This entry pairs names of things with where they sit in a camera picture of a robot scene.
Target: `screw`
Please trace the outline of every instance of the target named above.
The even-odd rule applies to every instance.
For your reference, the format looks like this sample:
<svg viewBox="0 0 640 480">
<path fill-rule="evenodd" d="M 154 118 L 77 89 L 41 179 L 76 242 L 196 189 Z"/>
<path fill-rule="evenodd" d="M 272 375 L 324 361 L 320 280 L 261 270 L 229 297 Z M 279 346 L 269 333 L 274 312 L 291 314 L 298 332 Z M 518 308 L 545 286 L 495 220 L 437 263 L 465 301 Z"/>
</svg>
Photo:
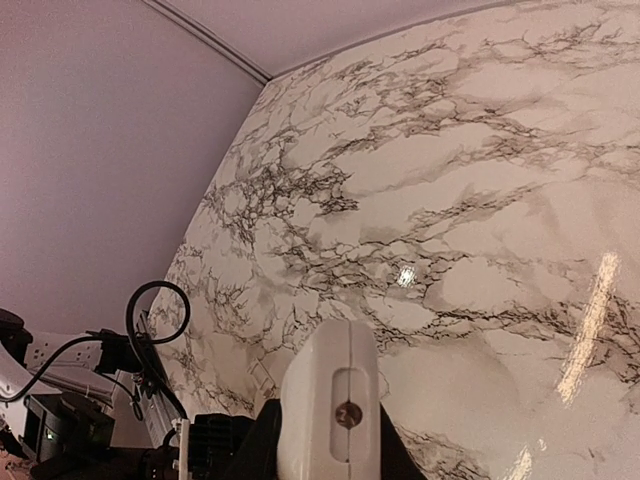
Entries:
<svg viewBox="0 0 640 480">
<path fill-rule="evenodd" d="M 351 430 L 362 422 L 362 410 L 355 403 L 347 400 L 336 408 L 336 422 L 341 427 Z"/>
</svg>

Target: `white plastic casing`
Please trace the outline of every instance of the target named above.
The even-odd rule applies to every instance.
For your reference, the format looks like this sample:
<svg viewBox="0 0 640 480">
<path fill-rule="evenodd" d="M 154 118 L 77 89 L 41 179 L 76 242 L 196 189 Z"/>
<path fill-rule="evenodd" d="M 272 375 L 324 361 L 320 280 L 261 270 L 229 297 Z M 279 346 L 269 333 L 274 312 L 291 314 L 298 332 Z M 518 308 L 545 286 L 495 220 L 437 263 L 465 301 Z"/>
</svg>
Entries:
<svg viewBox="0 0 640 480">
<path fill-rule="evenodd" d="M 347 400 L 362 410 L 348 430 Z M 380 403 L 375 339 L 363 323 L 328 320 L 309 337 L 281 390 L 279 480 L 379 480 Z"/>
</svg>

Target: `white marble tabletop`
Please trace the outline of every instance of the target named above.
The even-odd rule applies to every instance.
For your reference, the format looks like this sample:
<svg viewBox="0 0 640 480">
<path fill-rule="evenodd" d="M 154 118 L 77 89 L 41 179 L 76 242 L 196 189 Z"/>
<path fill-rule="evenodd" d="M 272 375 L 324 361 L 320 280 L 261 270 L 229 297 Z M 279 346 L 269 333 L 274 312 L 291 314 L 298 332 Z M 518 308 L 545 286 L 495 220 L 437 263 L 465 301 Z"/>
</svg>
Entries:
<svg viewBox="0 0 640 480">
<path fill-rule="evenodd" d="M 502 6 L 277 79 L 169 270 L 194 314 L 172 385 L 253 414 L 255 361 L 277 389 L 324 319 L 367 322 L 430 480 L 638 479 L 639 172 L 637 0 Z"/>
</svg>

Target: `marble surface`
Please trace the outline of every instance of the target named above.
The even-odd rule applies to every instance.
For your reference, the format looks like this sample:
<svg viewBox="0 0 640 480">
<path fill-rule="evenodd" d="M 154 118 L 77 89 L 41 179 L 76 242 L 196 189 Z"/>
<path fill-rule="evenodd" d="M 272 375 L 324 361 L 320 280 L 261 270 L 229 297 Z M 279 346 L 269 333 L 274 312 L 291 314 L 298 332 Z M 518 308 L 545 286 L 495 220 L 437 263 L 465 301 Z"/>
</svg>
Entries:
<svg viewBox="0 0 640 480">
<path fill-rule="evenodd" d="M 191 414 L 252 414 L 324 319 L 367 322 L 434 479 L 637 479 L 640 4 L 524 2 L 267 86 L 168 272 Z M 153 328 L 179 322 L 162 293 Z"/>
</svg>

